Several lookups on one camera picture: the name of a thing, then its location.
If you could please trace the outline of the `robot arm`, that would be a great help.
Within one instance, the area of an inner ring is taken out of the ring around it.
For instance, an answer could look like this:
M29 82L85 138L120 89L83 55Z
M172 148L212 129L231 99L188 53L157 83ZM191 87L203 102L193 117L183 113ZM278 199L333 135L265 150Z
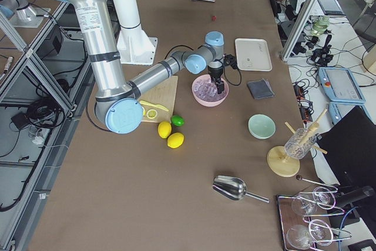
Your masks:
M224 39L209 32L198 49L174 52L127 81L122 63L144 58L155 46L143 31L136 0L58 0L75 8L88 57L98 85L95 115L114 133L135 130L143 118L139 97L182 69L198 74L216 69Z

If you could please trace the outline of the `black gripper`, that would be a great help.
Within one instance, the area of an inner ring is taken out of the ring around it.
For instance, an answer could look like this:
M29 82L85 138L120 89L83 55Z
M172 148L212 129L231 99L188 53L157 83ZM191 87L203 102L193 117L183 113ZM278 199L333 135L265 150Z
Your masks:
M221 79L223 74L223 65L221 62L211 62L207 66L208 74L210 75L210 83L217 88L217 93L224 92L224 82Z

